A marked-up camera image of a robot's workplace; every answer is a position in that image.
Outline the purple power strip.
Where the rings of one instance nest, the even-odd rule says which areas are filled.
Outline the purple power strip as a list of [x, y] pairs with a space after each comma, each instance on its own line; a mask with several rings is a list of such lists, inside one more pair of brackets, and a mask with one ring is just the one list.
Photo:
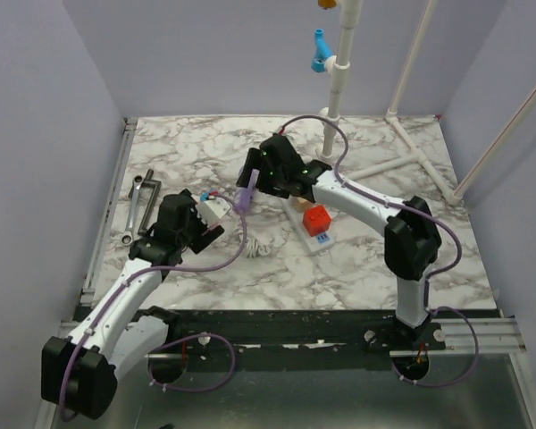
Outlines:
[[258, 171], [253, 169], [247, 186], [236, 188], [235, 206], [241, 213], [246, 213], [251, 206], [257, 177]]

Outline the red cube plug adapter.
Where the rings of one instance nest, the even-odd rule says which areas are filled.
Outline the red cube plug adapter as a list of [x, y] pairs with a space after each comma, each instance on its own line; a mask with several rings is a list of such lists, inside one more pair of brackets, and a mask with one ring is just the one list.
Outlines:
[[312, 206], [303, 213], [302, 224], [310, 237], [329, 230], [331, 217], [323, 205]]

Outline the white power strip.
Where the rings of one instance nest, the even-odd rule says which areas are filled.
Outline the white power strip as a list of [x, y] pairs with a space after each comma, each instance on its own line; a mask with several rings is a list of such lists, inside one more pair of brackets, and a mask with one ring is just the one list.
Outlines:
[[334, 246], [335, 240], [330, 234], [331, 217], [324, 206], [303, 198], [289, 198], [281, 205], [309, 256]]

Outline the beige cube plug adapter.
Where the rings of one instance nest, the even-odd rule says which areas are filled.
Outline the beige cube plug adapter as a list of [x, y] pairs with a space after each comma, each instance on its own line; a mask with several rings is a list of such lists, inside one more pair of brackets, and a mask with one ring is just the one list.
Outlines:
[[298, 213], [304, 213], [307, 209], [313, 206], [313, 203], [304, 198], [294, 198], [291, 205]]

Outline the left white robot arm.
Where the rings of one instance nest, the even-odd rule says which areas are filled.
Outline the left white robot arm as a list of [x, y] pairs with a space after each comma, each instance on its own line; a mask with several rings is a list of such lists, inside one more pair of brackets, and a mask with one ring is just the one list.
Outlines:
[[70, 422], [98, 419], [117, 389], [112, 358], [143, 301], [169, 272], [185, 271], [182, 254], [198, 254], [220, 238], [220, 220], [234, 208], [223, 194], [197, 198], [184, 189], [163, 197], [156, 221], [130, 245], [129, 258], [112, 288], [65, 337], [50, 337], [41, 351], [41, 397]]

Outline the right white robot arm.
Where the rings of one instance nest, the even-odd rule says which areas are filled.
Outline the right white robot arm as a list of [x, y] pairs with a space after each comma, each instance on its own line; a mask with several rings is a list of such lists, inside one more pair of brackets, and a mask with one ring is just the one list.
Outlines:
[[254, 170], [258, 171], [258, 191], [283, 199], [300, 197], [336, 209], [383, 237], [385, 264], [397, 278], [399, 323], [393, 328], [393, 339], [405, 350], [423, 343], [422, 324], [428, 318], [426, 279], [441, 245], [428, 204], [419, 197], [389, 200], [342, 177], [325, 162], [314, 159], [306, 163], [280, 134], [247, 151], [237, 186], [245, 188]]

